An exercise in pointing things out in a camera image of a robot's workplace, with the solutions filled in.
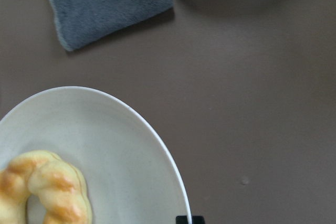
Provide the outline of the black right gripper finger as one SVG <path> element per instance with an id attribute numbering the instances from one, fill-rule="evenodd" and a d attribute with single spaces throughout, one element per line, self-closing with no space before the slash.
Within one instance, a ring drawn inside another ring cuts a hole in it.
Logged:
<path id="1" fill-rule="evenodd" d="M 187 216 L 176 216 L 176 224 L 205 224 L 205 219 L 203 216 L 192 216 L 191 222 L 188 221 Z"/>

